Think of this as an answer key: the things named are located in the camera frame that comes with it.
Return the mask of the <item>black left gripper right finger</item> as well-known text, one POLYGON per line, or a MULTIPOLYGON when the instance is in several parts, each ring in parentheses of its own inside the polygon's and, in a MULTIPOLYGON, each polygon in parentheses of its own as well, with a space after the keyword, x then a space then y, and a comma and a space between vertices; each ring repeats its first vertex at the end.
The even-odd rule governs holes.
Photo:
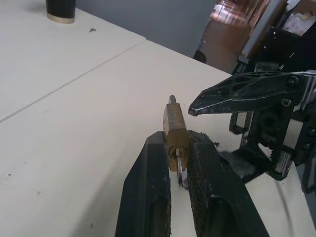
POLYGON ((206 134, 189 131, 189 194, 198 237, 267 237, 245 184, 206 134))

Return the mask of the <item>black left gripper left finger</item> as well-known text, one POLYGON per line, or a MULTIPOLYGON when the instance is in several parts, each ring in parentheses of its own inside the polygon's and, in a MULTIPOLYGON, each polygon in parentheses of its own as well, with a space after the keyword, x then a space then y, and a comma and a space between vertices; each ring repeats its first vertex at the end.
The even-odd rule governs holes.
POLYGON ((171 235, 171 190, 161 131, 149 136, 123 185, 115 235, 171 235))

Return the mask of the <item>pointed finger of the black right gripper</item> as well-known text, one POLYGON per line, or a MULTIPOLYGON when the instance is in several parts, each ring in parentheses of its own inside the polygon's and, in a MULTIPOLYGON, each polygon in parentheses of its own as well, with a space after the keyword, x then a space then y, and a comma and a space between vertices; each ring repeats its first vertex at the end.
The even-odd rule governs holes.
POLYGON ((263 111, 302 101, 308 74, 304 72, 250 72, 234 74, 203 90, 188 108, 192 116, 263 111))
POLYGON ((219 155, 221 160, 231 167, 243 183, 255 179, 270 168, 269 159, 259 151, 237 149, 233 152, 222 151, 219 155))

